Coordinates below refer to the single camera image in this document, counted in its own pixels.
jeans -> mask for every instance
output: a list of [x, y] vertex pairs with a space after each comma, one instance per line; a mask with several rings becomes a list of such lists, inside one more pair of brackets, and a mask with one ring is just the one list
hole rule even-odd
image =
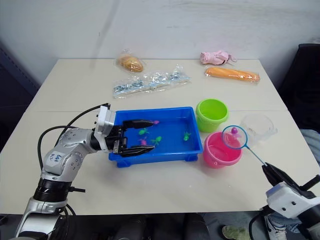
[[[300, 131], [320, 166], [320, 133], [312, 129], [300, 129]], [[299, 233], [298, 225], [301, 222], [298, 218], [286, 218], [277, 212], [270, 214], [268, 218], [276, 227], [285, 226], [289, 231]]]

green toy fish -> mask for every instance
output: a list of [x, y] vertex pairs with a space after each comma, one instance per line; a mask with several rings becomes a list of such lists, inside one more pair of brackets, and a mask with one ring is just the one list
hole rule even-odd
[[184, 141], [188, 141], [190, 135], [191, 135], [191, 133], [188, 133], [187, 131], [185, 131], [185, 132], [184, 132], [184, 136], [183, 136], [183, 140], [184, 140]]
[[139, 131], [139, 135], [148, 134], [148, 133], [149, 133], [149, 132], [147, 131], [146, 128], [141, 129], [141, 130]]
[[155, 145], [159, 145], [161, 139], [161, 136], [157, 136], [155, 139], [151, 139], [151, 142], [153, 142]]

white wall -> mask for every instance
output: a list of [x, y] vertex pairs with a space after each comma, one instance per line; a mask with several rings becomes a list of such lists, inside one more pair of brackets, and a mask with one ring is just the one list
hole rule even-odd
[[58, 58], [259, 58], [275, 85], [320, 36], [319, 0], [0, 0], [0, 41], [42, 83]]

label on robot arm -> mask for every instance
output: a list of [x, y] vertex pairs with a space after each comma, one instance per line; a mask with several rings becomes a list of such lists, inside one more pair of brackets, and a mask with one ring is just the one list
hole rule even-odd
[[53, 167], [55, 165], [59, 165], [61, 163], [61, 160], [65, 156], [64, 153], [58, 152], [58, 151], [53, 151], [49, 156], [46, 161], [46, 164], [50, 167]]

shoe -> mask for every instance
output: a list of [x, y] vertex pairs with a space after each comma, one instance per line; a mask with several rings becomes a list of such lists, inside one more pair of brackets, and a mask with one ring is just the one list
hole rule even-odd
[[222, 236], [228, 240], [251, 240], [249, 232], [244, 227], [223, 226], [221, 229]]
[[269, 220], [268, 216], [264, 216], [266, 229], [270, 240], [287, 240], [286, 227], [275, 227]]

